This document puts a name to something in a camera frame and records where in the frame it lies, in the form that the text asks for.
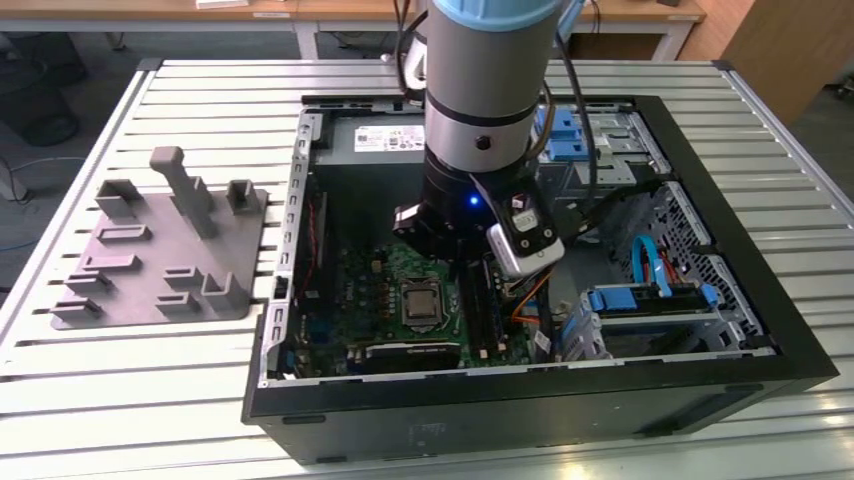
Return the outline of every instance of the black cable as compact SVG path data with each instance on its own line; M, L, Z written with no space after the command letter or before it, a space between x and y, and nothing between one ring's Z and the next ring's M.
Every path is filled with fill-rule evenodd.
M606 195L606 197L597 203L593 208L588 211L585 218L580 224L580 228L576 232L569 235L565 235L562 240L566 245L573 245L578 237L581 237L585 233L596 229L602 222L605 221L609 212L614 208L620 202L626 200L629 197L634 197L644 193L654 193L664 185L665 182L676 180L673 175L660 175L658 177L638 183L637 185L632 185L629 187L622 187L614 190L612 193Z
M576 105L578 106L578 116L582 119L582 130L585 135L585 142L588 143L588 160L590 167L590 184L588 186L588 201L586 206L592 207L597 198L597 185L600 182L600 150L597 149L597 143L593 139L593 127L590 126L590 117L588 115L588 103L585 102L585 95L582 94L582 86L578 81L578 73L576 73L576 66L573 65L573 59L570 58L569 45L564 43L561 38L561 32L556 32L556 43L561 47L561 58L564 59L564 66L566 67L566 73L570 77L570 83L573 84L573 93L576 94Z
M537 139L537 143L532 146L532 149L525 154L525 161L529 162L540 157L540 154L546 150L546 144L549 143L549 133L552 132L552 128L556 122L556 111L558 106L556 105L556 99L552 95L552 88L549 88L549 83L544 80L544 93L546 94L546 105L549 107L546 111L546 121L544 122L544 131L541 132L540 138Z
M554 346L556 323L552 316L552 304L549 301L549 280L537 291L537 316L540 317L540 332L546 335L549 345ZM542 348L537 349L537 363L548 363L552 360L552 350L548 352Z
M590 0L593 3L594 17L593 17L593 32L600 34L602 33L602 10L600 9L600 2L597 0Z
M24 194L24 196L19 198L18 192L15 191L15 172L12 171L10 162L3 155L0 155L0 163L3 163L3 168L6 168L7 174L10 175L10 189L12 190L12 201L23 207L30 203L30 200L32 200L32 198L27 198L27 194Z
M403 4L405 14L406 14L406 9L409 8L409 3L410 1L407 0L406 3ZM415 18L410 26L406 27L406 30L403 31L403 33L398 35L398 44L395 46L398 86L401 87L403 98L417 102L423 102L425 99L422 98L422 94L418 91L413 90L406 84L406 76L403 75L403 41L406 38L409 38L413 35L413 32L415 32L415 29L421 26L422 23L425 23L426 19L427 19L427 10L425 10L421 13L421 15L418 16L418 18Z
M335 40L338 40L338 48L341 49L350 49L353 48L353 45L350 43L347 43L347 41L338 36L338 32L330 32L330 35L333 35L333 38L335 38Z

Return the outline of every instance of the floor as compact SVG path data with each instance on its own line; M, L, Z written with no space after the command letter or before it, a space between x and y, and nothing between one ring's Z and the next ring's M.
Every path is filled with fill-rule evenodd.
M287 33L130 33L127 49L114 52L101 34L74 35L90 77L63 91L81 117L81 132L66 143L50 148L30 147L0 124L0 155L12 167L40 158L86 157L101 134L142 58L265 59L299 58L297 38ZM354 45L342 49L341 41ZM322 58L378 58L391 51L394 35L366 33L359 37L319 36ZM854 197L854 98L840 101L822 92L792 128L846 194ZM11 287L24 268L32 246L4 250L39 239L66 189L74 181L81 160L43 163L16 175L32 191L26 205L0 201L0 292Z

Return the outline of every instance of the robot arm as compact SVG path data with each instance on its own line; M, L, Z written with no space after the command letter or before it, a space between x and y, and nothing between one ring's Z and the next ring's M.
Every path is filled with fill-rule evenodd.
M492 250L514 277L564 256L529 145L561 5L433 0L429 6L425 184L421 204L398 209L395 233L451 265Z

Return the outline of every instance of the open computer chassis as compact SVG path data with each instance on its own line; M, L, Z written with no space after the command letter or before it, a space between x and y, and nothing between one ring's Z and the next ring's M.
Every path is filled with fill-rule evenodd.
M558 102L572 103L573 98L558 98ZM661 168L670 169L676 178L681 207L692 211L688 228L708 237L690 246L690 254L713 259L704 260L706 270L721 274L718 288L729 290L724 292L728 301L738 303L750 317L745 331L752 335L742 339L744 348L688 358L690 361L676 356L492 368L461 364L473 368L309 378L287 373L293 370L283 366L299 362L299 352L287 345L294 338L305 338L307 328L306 315L293 300L306 289L309 262L303 257L310 239L305 232L310 227L323 232L321 224L330 221L321 215L309 218L306 192L315 188L315 164L327 162L322 151L345 138L333 138L337 134L325 127L325 118L329 121L331 112L353 118L409 114L410 122L423 122L419 112L410 111L398 98L306 98L277 287L259 318L243 409L245 423L261 425L301 463L402 459L685 434L762 399L801 392L838 375L661 99L590 97L589 103L622 105L622 110L642 119L637 128L661 157ZM362 180L370 183L386 169L394 179L382 191L353 197L361 208L381 210L379 224L353 226L354 233L366 229L391 233L395 202L402 196L403 200L407 195L417 197L421 191L422 159L423 152L403 152L398 159L371 165L363 178L341 180L351 186ZM315 276L313 282L322 281ZM313 291L325 288L334 287L310 287ZM333 300L322 297L317 301Z

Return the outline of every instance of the blue plastic clip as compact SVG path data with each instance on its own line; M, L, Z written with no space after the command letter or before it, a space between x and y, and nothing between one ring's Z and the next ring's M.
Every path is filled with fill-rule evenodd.
M605 310L605 300L602 299L602 294L597 290L590 292L588 298L590 299L590 308L593 308L594 312Z
M718 295L718 289L704 283L700 286L700 291L704 293L704 297L706 297L706 301L709 302L709 306L716 308L721 304L721 297Z
M649 235L638 235L632 244L632 275L636 283L644 283L644 264L641 263L642 250L646 250L650 268L653 270L653 278L662 292L662 297L673 296L670 285L668 284L668 274L665 273L665 262L658 257L658 248L653 237Z
M604 288L600 290L600 293L605 300L605 307L609 310L634 310L638 308L638 302L636 302L636 296L632 293L632 288Z

